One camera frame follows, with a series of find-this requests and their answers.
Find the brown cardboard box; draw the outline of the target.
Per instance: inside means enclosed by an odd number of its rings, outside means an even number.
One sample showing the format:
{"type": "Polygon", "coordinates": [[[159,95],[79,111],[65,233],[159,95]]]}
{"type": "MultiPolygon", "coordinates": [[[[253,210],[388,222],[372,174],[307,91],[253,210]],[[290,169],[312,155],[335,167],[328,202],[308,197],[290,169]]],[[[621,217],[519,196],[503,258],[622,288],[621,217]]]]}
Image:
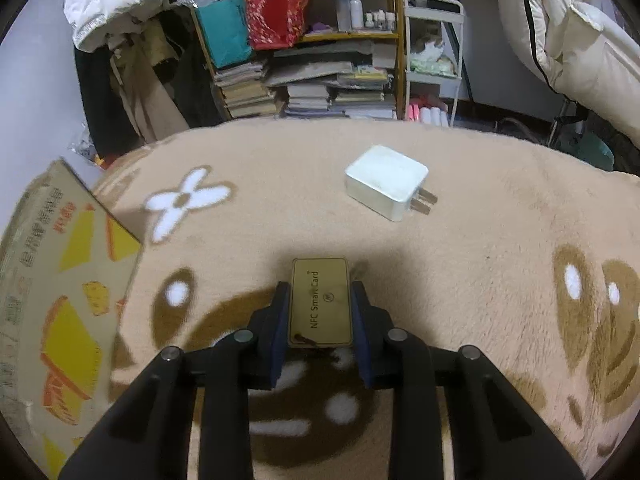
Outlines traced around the brown cardboard box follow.
{"type": "Polygon", "coordinates": [[[32,181],[1,243],[1,414],[58,478],[108,404],[141,250],[63,159],[32,181]]]}

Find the gold NFC smart card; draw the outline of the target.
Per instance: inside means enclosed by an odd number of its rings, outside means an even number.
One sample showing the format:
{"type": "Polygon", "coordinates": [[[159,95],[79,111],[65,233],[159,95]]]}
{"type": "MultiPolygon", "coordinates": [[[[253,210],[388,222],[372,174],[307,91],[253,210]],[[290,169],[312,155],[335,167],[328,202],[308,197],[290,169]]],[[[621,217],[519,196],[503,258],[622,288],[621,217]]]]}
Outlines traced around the gold NFC smart card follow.
{"type": "Polygon", "coordinates": [[[344,258],[293,261],[288,309],[291,348],[340,348],[352,344],[349,273],[344,258]]]}

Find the white square charger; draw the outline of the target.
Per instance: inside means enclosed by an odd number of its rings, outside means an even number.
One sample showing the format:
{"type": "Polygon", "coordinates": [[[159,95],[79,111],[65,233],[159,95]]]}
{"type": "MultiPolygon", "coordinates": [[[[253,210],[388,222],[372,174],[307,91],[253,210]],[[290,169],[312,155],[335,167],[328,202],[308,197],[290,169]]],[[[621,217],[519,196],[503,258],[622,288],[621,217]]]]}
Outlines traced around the white square charger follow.
{"type": "Polygon", "coordinates": [[[427,166],[384,145],[375,145],[345,170],[349,197],[391,222],[401,221],[409,210],[429,214],[438,202],[424,188],[427,166]]]}

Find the beige patterned plush blanket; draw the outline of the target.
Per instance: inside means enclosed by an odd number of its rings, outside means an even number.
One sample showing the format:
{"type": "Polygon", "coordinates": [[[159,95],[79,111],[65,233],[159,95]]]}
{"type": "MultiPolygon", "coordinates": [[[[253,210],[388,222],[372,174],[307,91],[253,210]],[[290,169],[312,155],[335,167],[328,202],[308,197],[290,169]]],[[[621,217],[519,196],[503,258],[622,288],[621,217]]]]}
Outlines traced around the beige patterned plush blanket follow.
{"type": "Polygon", "coordinates": [[[96,198],[144,248],[114,348],[120,396],[161,348],[214,344],[297,258],[342,257],[394,323],[472,344],[599,477],[639,413],[639,180],[541,145],[410,122],[251,119],[120,158],[96,198]],[[349,197],[375,145],[427,166],[429,214],[349,197]]]}

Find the snack bag on floor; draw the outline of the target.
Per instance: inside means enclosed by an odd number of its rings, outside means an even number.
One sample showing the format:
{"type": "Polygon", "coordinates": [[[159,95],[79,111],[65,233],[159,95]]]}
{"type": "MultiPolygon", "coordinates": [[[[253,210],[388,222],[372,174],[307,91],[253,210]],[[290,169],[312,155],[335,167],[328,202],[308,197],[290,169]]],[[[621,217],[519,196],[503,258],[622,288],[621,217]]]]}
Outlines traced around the snack bag on floor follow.
{"type": "Polygon", "coordinates": [[[83,159],[88,160],[88,162],[91,162],[93,166],[101,169],[107,168],[106,161],[96,151],[96,146],[85,124],[82,124],[78,133],[74,134],[72,140],[70,140],[70,144],[68,144],[68,149],[83,159]]]}

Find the black hanging coat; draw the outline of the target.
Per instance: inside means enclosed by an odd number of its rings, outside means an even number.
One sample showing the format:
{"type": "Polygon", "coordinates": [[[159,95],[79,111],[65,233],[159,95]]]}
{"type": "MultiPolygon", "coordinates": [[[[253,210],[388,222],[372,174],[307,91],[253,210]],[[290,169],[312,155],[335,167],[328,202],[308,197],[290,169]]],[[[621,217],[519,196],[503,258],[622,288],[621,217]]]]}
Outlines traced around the black hanging coat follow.
{"type": "Polygon", "coordinates": [[[140,141],[115,87],[111,57],[108,47],[99,47],[93,52],[74,49],[89,134],[96,152],[103,159],[125,155],[137,148],[140,141]]]}

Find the stack of books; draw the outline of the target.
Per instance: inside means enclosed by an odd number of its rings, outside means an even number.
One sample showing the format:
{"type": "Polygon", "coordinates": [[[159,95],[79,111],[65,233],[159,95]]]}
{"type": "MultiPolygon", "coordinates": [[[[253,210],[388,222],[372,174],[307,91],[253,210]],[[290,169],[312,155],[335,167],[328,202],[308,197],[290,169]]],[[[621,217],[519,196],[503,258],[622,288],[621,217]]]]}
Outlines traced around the stack of books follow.
{"type": "Polygon", "coordinates": [[[397,74],[393,41],[321,41],[216,68],[213,92],[231,119],[395,119],[397,74]]]}

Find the white rolling cart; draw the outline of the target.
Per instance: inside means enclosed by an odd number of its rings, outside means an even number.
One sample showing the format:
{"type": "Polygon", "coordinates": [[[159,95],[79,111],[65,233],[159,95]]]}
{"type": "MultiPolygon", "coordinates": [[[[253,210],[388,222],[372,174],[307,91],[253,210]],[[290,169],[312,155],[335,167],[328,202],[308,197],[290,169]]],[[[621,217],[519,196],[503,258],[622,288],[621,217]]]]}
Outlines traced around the white rolling cart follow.
{"type": "Polygon", "coordinates": [[[451,127],[463,79],[465,10],[459,0],[405,0],[405,115],[451,127]]]}

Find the wooden bookshelf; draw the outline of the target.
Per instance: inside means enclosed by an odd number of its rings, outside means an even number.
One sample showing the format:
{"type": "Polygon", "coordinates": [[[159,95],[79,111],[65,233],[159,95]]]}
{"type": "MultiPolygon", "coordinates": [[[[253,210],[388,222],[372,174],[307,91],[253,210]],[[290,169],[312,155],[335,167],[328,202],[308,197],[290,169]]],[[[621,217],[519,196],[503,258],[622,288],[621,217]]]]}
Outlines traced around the wooden bookshelf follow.
{"type": "Polygon", "coordinates": [[[401,106],[406,96],[404,70],[406,68],[406,39],[402,0],[386,0],[387,10],[395,18],[393,30],[370,29],[351,32],[313,32],[311,30],[311,3],[316,0],[276,0],[277,6],[270,8],[267,0],[250,0],[248,10],[256,10],[257,18],[248,20],[248,31],[257,32],[257,41],[250,46],[257,51],[275,51],[296,47],[299,44],[316,42],[335,42],[346,40],[391,41],[396,46],[394,74],[400,77],[394,96],[396,104],[401,106]]]}

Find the teal bag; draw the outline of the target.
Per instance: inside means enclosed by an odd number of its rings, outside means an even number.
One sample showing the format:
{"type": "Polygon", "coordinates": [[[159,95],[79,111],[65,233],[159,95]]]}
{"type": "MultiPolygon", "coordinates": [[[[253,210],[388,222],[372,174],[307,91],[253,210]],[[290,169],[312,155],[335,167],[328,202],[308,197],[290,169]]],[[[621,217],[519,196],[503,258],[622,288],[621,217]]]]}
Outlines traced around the teal bag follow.
{"type": "Polygon", "coordinates": [[[245,0],[193,0],[210,58],[216,68],[246,62],[252,56],[245,0]]]}

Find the red patterned gift bag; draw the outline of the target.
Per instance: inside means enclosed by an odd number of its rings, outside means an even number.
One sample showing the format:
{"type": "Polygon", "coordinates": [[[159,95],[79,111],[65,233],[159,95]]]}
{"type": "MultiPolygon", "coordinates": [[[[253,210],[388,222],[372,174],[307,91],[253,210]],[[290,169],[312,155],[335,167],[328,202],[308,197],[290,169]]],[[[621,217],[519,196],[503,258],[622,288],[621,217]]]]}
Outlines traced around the red patterned gift bag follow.
{"type": "Polygon", "coordinates": [[[310,0],[245,0],[248,41],[255,51],[292,48],[306,32],[310,0]]]}

